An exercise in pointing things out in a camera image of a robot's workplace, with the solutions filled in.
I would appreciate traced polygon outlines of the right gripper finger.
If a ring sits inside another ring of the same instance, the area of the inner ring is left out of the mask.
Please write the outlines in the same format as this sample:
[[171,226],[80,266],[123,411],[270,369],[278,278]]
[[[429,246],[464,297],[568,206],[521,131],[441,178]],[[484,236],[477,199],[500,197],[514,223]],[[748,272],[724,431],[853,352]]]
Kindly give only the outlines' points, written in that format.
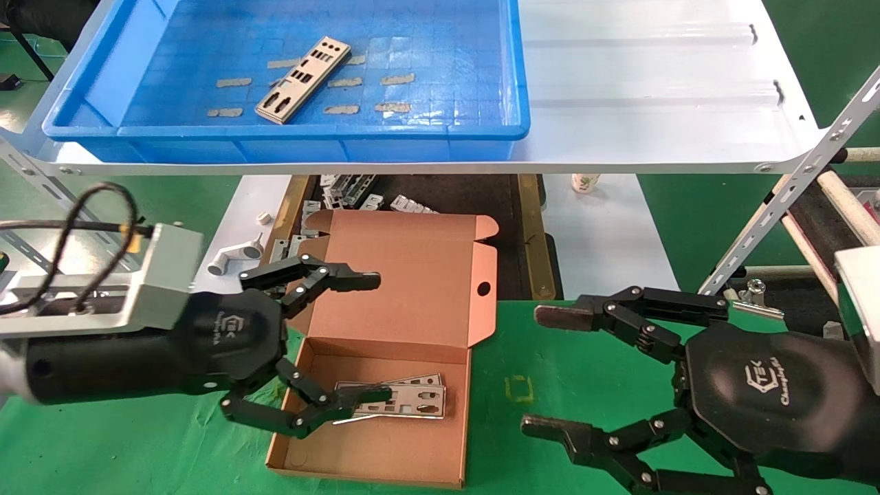
[[610,296],[581,295],[571,306],[537,306],[535,320],[544,328],[605,331],[654,360],[669,364],[684,358],[678,334],[659,322],[707,327],[725,322],[725,298],[631,286]]
[[772,494],[758,466],[734,455],[730,476],[678,470],[654,470],[639,457],[651,448],[678,441],[695,431],[694,415],[673,408],[612,432],[589,423],[525,415],[524,435],[560,443],[572,464],[603,470],[630,494]]

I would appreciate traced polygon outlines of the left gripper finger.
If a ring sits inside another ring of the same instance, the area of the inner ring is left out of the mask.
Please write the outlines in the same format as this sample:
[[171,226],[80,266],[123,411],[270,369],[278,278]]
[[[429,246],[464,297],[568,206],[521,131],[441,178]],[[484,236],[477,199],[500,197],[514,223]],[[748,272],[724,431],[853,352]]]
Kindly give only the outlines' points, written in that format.
[[246,270],[239,274],[242,289],[266,292],[293,284],[279,300],[282,314],[293,318],[327,289],[335,292],[362,292],[377,289],[381,284],[377,272],[355,272],[346,263],[324,262],[310,254],[292,256],[279,262]]
[[276,363],[276,374],[305,403],[302,410],[294,413],[256,404],[246,400],[245,395],[232,391],[220,401],[223,416],[239,425],[304,439],[325,423],[352,419],[355,409],[362,404],[386,402],[392,398],[390,386],[382,384],[324,390],[317,380],[286,358]]

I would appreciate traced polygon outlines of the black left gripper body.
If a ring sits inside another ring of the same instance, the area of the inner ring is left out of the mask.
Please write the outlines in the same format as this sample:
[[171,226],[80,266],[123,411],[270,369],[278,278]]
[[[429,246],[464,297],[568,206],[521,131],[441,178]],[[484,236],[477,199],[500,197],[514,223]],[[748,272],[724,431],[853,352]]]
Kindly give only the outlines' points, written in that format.
[[172,329],[28,342],[25,378],[39,404],[252,392],[286,354],[282,307],[257,289],[198,292]]

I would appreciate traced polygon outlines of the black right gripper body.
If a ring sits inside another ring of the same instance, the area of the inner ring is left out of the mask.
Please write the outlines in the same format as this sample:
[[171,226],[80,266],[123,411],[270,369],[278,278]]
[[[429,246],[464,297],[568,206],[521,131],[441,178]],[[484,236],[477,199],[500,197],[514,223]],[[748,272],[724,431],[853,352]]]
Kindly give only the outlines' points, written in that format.
[[717,322],[688,339],[678,376],[689,438],[723,466],[749,457],[809,479],[877,485],[878,397],[848,342]]

